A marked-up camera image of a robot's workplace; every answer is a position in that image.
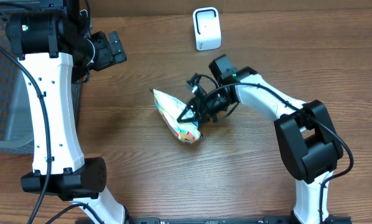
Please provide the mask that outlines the colourful wet wipes pack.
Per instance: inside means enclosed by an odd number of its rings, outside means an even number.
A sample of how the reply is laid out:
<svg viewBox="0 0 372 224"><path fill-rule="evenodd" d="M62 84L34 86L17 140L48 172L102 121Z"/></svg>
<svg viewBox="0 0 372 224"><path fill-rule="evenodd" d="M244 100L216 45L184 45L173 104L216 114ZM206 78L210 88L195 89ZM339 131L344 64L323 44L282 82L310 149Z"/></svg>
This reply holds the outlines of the colourful wet wipes pack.
<svg viewBox="0 0 372 224"><path fill-rule="evenodd" d="M184 102L156 89L150 89L150 91L154 96L154 103L162 119L179 141L191 144L203 137L203 134L199 131L198 122L180 123L177 121L186 107Z"/></svg>

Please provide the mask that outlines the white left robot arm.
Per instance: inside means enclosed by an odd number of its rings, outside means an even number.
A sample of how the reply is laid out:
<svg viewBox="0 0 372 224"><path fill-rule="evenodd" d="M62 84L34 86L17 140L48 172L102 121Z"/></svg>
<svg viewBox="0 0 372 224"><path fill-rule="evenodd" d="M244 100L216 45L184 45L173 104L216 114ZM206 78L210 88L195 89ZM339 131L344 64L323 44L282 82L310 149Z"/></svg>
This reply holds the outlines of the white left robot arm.
<svg viewBox="0 0 372 224"><path fill-rule="evenodd" d="M130 223L107 188L104 159L86 158L81 150L71 93L71 85L89 79L91 71L126 61L118 34L92 33L90 9L78 1L18 8L6 25L11 48L2 53L21 70L29 97L34 158L22 189L40 199L56 196L93 223Z"/></svg>

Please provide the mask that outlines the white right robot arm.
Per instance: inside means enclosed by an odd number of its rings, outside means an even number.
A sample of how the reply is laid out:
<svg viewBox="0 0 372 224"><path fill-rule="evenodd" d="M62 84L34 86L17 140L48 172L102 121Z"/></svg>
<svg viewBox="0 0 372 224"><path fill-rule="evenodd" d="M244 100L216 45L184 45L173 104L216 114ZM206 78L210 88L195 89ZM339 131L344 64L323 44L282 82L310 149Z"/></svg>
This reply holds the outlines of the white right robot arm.
<svg viewBox="0 0 372 224"><path fill-rule="evenodd" d="M230 115L240 104L257 110L273 123L282 162L295 178L296 202L289 223L351 223L350 217L336 217L327 210L330 181L349 173L354 158L326 106L286 95L251 67L236 68L227 55L208 67L215 89L207 93L196 73L188 81L195 96L177 122L218 122L218 113Z"/></svg>

